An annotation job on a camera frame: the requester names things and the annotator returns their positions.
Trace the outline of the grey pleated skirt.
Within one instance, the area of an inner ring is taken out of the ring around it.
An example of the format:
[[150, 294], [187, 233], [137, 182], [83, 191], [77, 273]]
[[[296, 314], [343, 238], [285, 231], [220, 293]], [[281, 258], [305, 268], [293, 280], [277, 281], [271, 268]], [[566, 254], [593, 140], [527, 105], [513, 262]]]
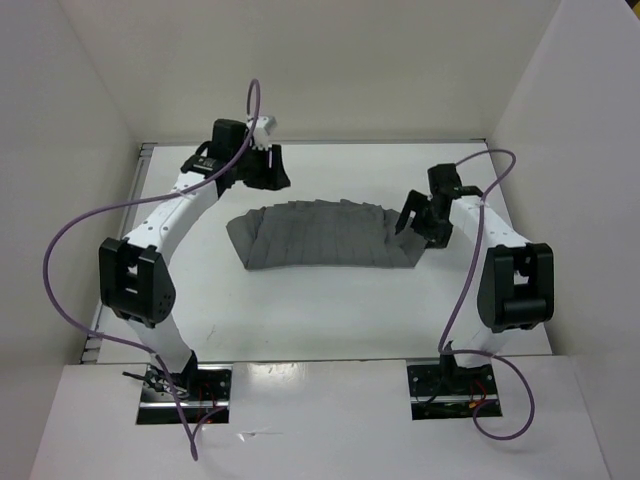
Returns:
[[342, 199], [289, 201], [229, 221], [226, 229], [248, 271], [286, 267], [412, 269], [426, 241], [407, 228], [395, 232], [399, 213]]

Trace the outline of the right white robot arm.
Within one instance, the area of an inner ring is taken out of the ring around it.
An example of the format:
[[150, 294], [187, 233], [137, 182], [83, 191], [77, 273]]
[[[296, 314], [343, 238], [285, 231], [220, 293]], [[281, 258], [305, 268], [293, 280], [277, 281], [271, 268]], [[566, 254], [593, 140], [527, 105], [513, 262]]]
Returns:
[[444, 249], [454, 233], [473, 243], [472, 278], [454, 312], [472, 320], [474, 333], [460, 341], [439, 342], [453, 358], [438, 369], [450, 393], [462, 392], [479, 368], [522, 331], [535, 329], [554, 314], [554, 255], [546, 243], [533, 243], [497, 214], [476, 186], [465, 186], [453, 163], [427, 170], [430, 194], [409, 192], [395, 232], [408, 229], [427, 249]]

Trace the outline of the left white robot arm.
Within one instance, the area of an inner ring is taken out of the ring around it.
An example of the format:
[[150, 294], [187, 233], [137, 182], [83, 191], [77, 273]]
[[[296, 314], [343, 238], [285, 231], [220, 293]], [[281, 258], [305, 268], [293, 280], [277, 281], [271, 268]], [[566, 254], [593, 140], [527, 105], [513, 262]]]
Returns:
[[123, 238], [108, 238], [99, 248], [102, 303], [150, 349], [149, 382], [164, 386], [176, 399], [192, 397], [200, 377], [197, 356], [172, 317], [177, 295], [171, 257], [205, 211], [236, 182], [259, 190], [289, 187], [282, 149], [270, 140], [276, 125], [272, 116], [215, 121], [211, 139], [181, 166], [168, 199]]

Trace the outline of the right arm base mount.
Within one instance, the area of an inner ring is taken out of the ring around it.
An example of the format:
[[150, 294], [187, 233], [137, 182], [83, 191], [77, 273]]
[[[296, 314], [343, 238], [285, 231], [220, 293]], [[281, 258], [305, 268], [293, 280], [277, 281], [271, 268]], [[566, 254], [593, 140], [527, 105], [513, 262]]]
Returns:
[[413, 421], [501, 417], [490, 364], [466, 368], [453, 356], [409, 362], [406, 366]]

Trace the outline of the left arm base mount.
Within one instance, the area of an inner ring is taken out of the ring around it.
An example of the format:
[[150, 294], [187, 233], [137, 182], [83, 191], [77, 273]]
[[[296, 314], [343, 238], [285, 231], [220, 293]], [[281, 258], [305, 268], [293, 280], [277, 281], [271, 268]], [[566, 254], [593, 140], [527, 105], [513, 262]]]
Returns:
[[[138, 425], [179, 424], [175, 402], [165, 382], [155, 382], [156, 371], [148, 365], [144, 374], [122, 375], [141, 384], [136, 423]], [[189, 391], [177, 386], [181, 407], [189, 425], [227, 424], [232, 386], [230, 364], [201, 364], [195, 386]]]

